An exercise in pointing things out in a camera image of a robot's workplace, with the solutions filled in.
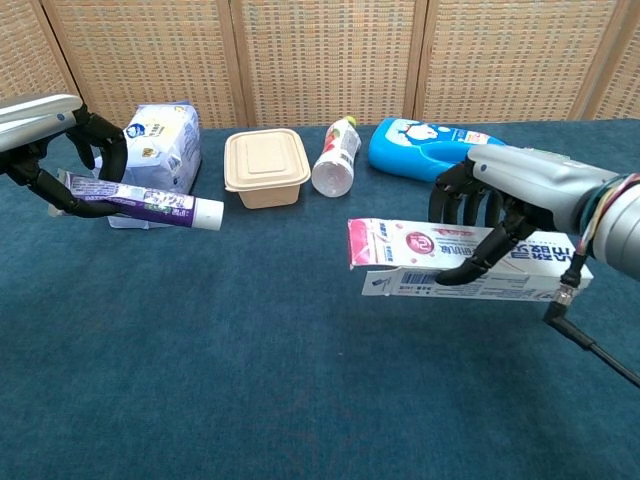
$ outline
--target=beige takeout container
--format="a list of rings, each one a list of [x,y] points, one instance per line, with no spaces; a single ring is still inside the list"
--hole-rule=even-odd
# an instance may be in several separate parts
[[[276,128],[231,135],[224,150],[226,189],[238,192],[247,208],[290,205],[311,169],[300,136]]]

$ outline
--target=rattan screen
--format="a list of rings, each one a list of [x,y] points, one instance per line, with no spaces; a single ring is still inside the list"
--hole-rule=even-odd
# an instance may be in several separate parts
[[[416,116],[566,119],[615,0],[431,0]]]
[[[640,118],[640,25],[637,25],[595,118]]]
[[[0,2],[0,99],[77,93],[37,2]]]
[[[223,41],[228,6],[221,18],[215,1],[44,4],[85,100],[111,121],[126,125],[141,103],[189,100],[202,127],[244,122],[233,35]]]
[[[408,85],[407,76],[421,4],[426,8],[408,0],[234,0],[250,120],[325,125],[347,114],[360,123],[410,114],[415,81]],[[415,26],[421,36],[422,21]]]

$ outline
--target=white tube cap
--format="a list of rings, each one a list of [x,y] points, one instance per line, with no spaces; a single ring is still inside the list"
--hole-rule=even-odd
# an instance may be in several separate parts
[[[206,230],[220,230],[224,214],[224,203],[206,198],[196,198],[193,212],[192,228],[204,228]]]

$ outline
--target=robotic hand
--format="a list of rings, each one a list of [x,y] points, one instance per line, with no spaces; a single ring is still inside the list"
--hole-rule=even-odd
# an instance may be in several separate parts
[[[95,168],[92,146],[104,165],[100,179],[120,182],[127,164],[127,143],[122,129],[90,113],[75,95],[33,95],[0,103],[0,175],[33,191],[54,207],[78,217],[103,217],[117,213],[106,203],[75,198],[38,161],[46,157],[49,142],[65,133],[82,163]]]
[[[478,145],[469,150],[464,162],[436,180],[429,221],[459,223],[464,201],[462,223],[475,225],[485,197],[484,224],[493,230],[470,258],[441,272],[436,282],[461,285],[476,280],[538,229],[580,235],[571,266],[561,277],[544,320],[640,387],[636,374],[565,318],[587,257],[640,280],[640,174],[619,175],[529,148]]]

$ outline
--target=blue tablecloth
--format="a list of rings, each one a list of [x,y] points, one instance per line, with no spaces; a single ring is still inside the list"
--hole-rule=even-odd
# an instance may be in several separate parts
[[[474,128],[640,171],[639,121]],[[324,129],[296,129],[312,162]],[[368,165],[373,130],[349,195],[257,211],[224,190],[238,130],[203,131],[219,232],[54,219],[0,178],[0,477],[640,478],[640,392],[543,304],[360,295],[347,219],[430,192]],[[63,139],[42,166],[86,173]],[[640,285],[589,265],[571,318],[640,369]]]

